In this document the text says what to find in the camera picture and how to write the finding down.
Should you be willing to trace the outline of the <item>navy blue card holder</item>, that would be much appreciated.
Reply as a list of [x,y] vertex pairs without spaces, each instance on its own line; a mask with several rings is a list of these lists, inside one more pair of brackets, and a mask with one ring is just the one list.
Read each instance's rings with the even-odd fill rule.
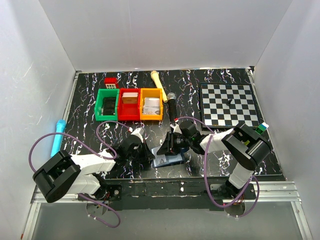
[[[156,157],[157,151],[160,147],[154,147],[151,149],[152,153]],[[176,164],[182,164],[185,162],[185,157],[182,153],[177,154],[177,155],[165,155],[167,159],[167,164],[161,166],[161,167],[166,167],[166,166],[171,166],[171,165],[176,165]]]

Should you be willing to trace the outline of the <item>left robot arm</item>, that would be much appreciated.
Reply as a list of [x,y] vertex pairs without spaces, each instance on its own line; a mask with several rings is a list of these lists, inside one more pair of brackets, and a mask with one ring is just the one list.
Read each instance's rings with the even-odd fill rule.
[[65,150],[55,153],[44,165],[34,171],[35,184],[48,203],[54,203],[66,194],[88,194],[99,197],[103,194],[101,172],[114,179],[135,166],[142,167],[155,156],[141,136],[130,135],[114,146],[115,159],[110,152],[70,155]]

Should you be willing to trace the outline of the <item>white VIP credit card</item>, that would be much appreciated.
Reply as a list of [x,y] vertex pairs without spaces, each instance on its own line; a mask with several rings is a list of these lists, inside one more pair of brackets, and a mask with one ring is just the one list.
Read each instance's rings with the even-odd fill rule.
[[162,155],[156,155],[155,158],[153,159],[153,167],[154,168],[158,168],[158,167],[162,167],[165,164],[167,164],[167,158],[164,154]]

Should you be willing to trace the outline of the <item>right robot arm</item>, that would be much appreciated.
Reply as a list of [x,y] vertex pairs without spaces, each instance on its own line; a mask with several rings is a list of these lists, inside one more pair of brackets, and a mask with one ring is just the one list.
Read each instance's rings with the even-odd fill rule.
[[220,133],[201,134],[196,125],[189,121],[176,124],[166,134],[165,140],[159,147],[151,151],[155,156],[154,167],[171,164],[169,158],[182,156],[184,152],[193,150],[204,155],[218,151],[229,151],[237,161],[222,194],[236,197],[248,182],[257,166],[271,153],[271,144],[263,137],[269,125],[265,122],[256,129],[245,123],[238,123],[234,128]]

